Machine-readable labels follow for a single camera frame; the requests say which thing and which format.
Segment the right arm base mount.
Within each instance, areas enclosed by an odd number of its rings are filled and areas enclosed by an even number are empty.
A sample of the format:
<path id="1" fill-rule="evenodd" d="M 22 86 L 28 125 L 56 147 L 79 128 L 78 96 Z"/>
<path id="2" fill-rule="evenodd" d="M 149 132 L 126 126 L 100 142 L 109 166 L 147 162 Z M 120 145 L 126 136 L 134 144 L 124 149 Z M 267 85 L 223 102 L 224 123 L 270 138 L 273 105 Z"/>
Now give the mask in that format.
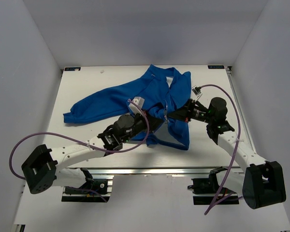
<path id="1" fill-rule="evenodd" d="M 220 174 L 222 171 L 226 171 L 227 168 L 219 167 L 210 171 L 207 178 L 194 178 L 192 179 L 192 185 L 187 187 L 193 193 L 193 204 L 194 205 L 210 205 L 214 195 L 216 194 L 219 185 L 216 174 Z M 223 187 L 220 191 L 217 200 L 222 199 L 231 193 L 231 190 Z M 226 200 L 220 202 L 220 205 L 235 205 L 239 204 L 240 197 L 236 194 L 230 196 Z"/>

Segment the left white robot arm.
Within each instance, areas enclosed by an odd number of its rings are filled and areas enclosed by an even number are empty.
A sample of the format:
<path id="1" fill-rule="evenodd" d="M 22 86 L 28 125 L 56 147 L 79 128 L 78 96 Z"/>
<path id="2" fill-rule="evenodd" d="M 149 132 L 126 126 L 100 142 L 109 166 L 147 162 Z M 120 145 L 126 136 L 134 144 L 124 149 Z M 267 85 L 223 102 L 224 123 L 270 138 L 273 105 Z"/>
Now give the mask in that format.
<path id="1" fill-rule="evenodd" d="M 114 153 L 123 153 L 123 145 L 138 134 L 152 133 L 162 119 L 143 114 L 124 114 L 98 136 L 86 142 L 73 139 L 74 144 L 58 148 L 37 146 L 21 166 L 31 194 L 46 191 L 52 186 L 73 186 L 82 193 L 92 189 L 92 180 L 84 169 L 71 165 Z"/>

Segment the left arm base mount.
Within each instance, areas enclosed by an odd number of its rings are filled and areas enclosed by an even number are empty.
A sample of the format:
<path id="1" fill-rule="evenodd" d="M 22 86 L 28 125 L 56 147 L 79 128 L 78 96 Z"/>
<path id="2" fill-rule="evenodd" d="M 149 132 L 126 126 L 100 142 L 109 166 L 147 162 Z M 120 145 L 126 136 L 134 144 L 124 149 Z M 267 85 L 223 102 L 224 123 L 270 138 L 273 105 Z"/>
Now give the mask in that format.
<path id="1" fill-rule="evenodd" d="M 88 169 L 81 168 L 85 182 L 77 187 L 64 187 L 62 202 L 80 203 L 107 203 L 111 194 L 111 180 L 102 177 L 93 177 Z"/>

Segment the blue zip jacket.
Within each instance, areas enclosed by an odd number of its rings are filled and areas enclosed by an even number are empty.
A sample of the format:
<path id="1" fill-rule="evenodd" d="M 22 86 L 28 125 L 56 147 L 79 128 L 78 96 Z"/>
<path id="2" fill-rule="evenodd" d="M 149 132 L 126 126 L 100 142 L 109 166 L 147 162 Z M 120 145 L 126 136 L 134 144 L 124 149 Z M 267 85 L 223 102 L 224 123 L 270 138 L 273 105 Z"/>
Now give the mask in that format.
<path id="1" fill-rule="evenodd" d="M 115 87 L 105 88 L 76 102 L 70 112 L 64 113 L 67 124 L 93 123 L 142 108 L 148 116 L 159 118 L 167 125 L 167 135 L 174 142 L 167 142 L 154 134 L 142 132 L 133 140 L 146 139 L 147 145 L 164 145 L 179 150 L 189 148 L 189 127 L 186 121 L 167 116 L 188 101 L 191 95 L 191 73 L 180 73 L 176 68 L 159 68 L 150 65 L 138 79 Z"/>

